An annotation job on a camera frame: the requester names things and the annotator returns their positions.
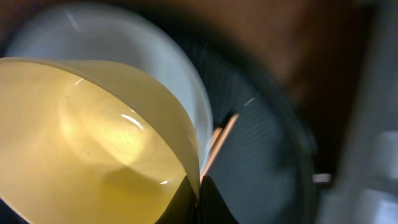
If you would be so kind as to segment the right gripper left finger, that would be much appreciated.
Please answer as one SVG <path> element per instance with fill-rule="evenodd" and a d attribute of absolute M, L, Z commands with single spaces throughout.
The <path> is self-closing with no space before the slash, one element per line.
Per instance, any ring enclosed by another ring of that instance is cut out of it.
<path fill-rule="evenodd" d="M 196 202 L 192 186 L 185 176 L 165 212 L 155 224 L 196 224 Z"/>

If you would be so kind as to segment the yellow bowl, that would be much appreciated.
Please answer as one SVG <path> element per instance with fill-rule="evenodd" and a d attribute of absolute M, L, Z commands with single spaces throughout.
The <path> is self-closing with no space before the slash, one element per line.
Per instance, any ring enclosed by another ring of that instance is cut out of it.
<path fill-rule="evenodd" d="M 1 60 L 1 200 L 29 223 L 156 223 L 198 139 L 161 83 L 121 63 Z"/>

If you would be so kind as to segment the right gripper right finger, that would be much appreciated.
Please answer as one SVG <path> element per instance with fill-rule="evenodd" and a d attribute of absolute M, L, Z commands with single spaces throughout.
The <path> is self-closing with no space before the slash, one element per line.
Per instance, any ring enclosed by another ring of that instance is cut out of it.
<path fill-rule="evenodd" d="M 200 220 L 202 224 L 238 224 L 213 179 L 207 175 L 200 187 Z"/>

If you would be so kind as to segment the wooden chopstick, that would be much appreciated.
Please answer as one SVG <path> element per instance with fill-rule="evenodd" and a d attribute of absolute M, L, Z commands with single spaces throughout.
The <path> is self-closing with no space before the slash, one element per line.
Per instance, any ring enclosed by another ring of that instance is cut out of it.
<path fill-rule="evenodd" d="M 215 144 L 213 150 L 210 151 L 209 157 L 208 157 L 208 162 L 206 163 L 206 166 L 204 167 L 203 171 L 201 172 L 200 182 L 202 182 L 204 176 L 207 175 L 209 169 L 211 168 L 212 164 L 214 163 L 218 153 L 220 152 L 224 142 L 226 141 L 227 137 L 229 136 L 230 132 L 232 131 L 238 118 L 239 118 L 238 114 L 232 115 L 232 117 L 226 123 L 225 127 L 223 127 L 223 132 L 220 134 L 218 142 Z"/>
<path fill-rule="evenodd" d="M 223 132 L 223 128 L 215 128 L 214 129 L 212 139 L 211 139 L 211 147 L 210 147 L 211 150 L 213 150 L 215 144 L 218 142 L 218 139 L 222 132 Z"/>

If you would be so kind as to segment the grey plate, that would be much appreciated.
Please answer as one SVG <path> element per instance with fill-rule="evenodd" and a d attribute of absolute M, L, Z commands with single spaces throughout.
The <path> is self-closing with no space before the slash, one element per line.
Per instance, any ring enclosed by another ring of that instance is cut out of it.
<path fill-rule="evenodd" d="M 97 3 L 54 6 L 21 27 L 5 55 L 107 60 L 146 72 L 168 88 L 187 111 L 197 132 L 200 170 L 204 170 L 213 134 L 205 86 L 178 44 L 138 14 Z"/>

